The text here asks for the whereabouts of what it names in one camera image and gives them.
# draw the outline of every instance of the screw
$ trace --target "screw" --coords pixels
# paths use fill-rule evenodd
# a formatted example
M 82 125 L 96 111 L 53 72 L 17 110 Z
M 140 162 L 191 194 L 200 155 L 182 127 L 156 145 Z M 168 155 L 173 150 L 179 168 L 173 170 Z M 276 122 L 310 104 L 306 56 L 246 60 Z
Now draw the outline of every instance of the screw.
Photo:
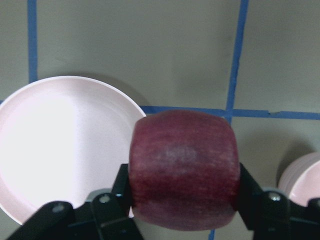
M 105 194 L 99 198 L 99 202 L 102 204 L 106 204 L 109 201 L 110 201 L 110 197 L 107 194 Z
M 281 196 L 274 191 L 269 192 L 268 196 L 272 201 L 275 201 L 275 202 L 278 202 L 281 200 Z
M 65 209 L 65 206 L 61 203 L 58 203 L 52 208 L 52 212 L 57 214 L 62 212 L 64 209 Z

